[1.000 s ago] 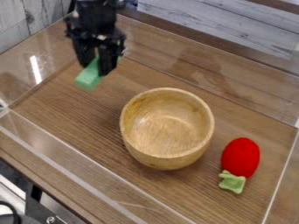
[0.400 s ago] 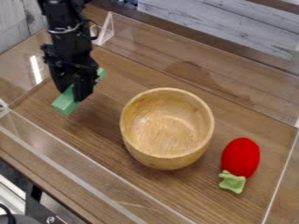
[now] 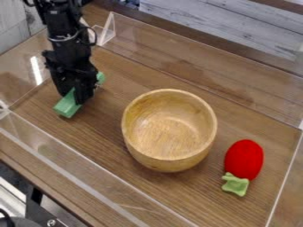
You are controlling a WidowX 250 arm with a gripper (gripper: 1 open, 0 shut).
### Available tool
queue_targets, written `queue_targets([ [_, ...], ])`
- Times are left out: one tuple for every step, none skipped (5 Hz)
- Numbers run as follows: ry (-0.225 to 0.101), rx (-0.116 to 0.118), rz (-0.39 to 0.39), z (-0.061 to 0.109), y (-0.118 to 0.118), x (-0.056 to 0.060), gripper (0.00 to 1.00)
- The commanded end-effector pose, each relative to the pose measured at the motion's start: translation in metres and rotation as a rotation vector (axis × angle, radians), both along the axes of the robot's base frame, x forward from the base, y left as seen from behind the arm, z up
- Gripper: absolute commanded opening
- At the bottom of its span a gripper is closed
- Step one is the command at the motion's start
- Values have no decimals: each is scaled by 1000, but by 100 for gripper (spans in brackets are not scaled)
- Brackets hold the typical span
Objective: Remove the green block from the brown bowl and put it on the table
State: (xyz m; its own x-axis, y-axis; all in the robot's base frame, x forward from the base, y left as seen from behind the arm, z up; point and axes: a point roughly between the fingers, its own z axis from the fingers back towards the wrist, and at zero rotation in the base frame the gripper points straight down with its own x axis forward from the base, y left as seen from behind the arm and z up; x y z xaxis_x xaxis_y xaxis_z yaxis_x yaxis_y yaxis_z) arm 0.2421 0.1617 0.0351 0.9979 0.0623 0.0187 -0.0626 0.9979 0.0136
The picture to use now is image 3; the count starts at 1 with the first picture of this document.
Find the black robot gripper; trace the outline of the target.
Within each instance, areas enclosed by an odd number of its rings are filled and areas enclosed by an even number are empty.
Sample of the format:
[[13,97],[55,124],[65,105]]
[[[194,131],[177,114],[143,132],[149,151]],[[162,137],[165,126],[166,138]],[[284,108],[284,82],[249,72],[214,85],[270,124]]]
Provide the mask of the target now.
[[81,22],[83,13],[79,0],[33,0],[38,15],[47,26],[53,50],[43,51],[47,68],[65,97],[75,86],[79,105],[94,96],[98,68],[90,61],[89,27]]

